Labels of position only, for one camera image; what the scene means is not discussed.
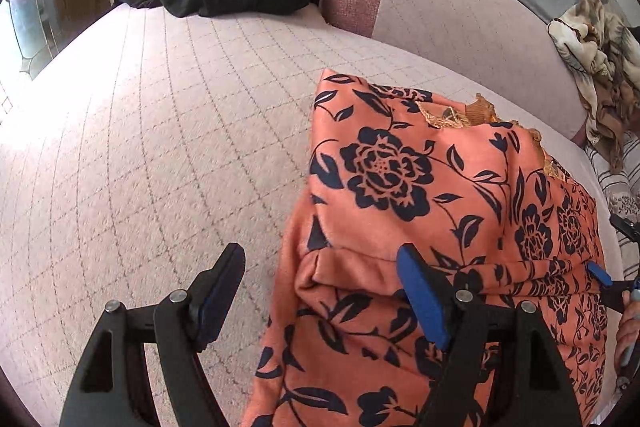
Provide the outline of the person's right hand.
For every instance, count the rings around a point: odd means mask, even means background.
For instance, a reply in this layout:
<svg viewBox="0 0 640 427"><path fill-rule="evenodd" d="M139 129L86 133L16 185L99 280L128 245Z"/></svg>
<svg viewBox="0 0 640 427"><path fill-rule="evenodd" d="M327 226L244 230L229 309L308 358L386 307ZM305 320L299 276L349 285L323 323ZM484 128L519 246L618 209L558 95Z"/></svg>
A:
<svg viewBox="0 0 640 427"><path fill-rule="evenodd" d="M616 347L614 352L614 367L616 372L620 371L620 360L623 358L623 354L629 347L634 347L640 329L639 313L640 303L639 301L632 301L629 291L622 292L624 312L618 323L618 329L615 336Z"/></svg>

